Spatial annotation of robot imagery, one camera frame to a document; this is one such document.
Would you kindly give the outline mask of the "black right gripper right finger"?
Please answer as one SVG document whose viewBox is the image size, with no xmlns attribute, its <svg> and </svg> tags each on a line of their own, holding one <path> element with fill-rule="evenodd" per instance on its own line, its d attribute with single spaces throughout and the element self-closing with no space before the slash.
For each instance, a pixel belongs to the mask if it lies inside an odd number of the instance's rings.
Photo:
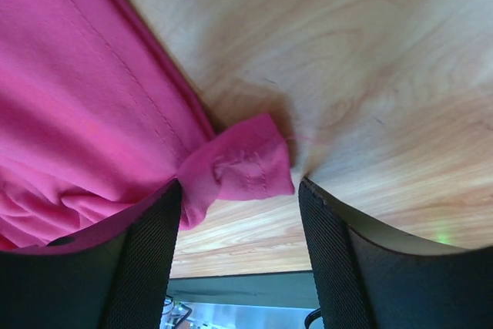
<svg viewBox="0 0 493 329">
<path fill-rule="evenodd" d="M 405 233 L 309 179 L 300 215 L 326 328 L 490 328 L 492 249 Z"/>
</svg>

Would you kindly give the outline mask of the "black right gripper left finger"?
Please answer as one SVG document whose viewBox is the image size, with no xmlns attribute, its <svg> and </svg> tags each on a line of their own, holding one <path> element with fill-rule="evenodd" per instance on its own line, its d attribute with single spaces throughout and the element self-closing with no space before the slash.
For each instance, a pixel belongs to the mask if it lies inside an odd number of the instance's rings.
<svg viewBox="0 0 493 329">
<path fill-rule="evenodd" d="M 181 214 L 173 180 L 45 246 L 1 253 L 3 328 L 158 328 Z"/>
</svg>

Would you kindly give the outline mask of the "magenta t shirt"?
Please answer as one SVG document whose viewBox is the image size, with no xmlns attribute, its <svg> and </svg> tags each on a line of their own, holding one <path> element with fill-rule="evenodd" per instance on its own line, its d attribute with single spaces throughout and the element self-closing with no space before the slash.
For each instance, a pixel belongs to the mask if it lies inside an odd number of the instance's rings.
<svg viewBox="0 0 493 329">
<path fill-rule="evenodd" d="M 267 114 L 215 134 L 128 0 L 1 0 L 1 248 L 45 245 L 170 180 L 180 226 L 294 192 Z"/>
</svg>

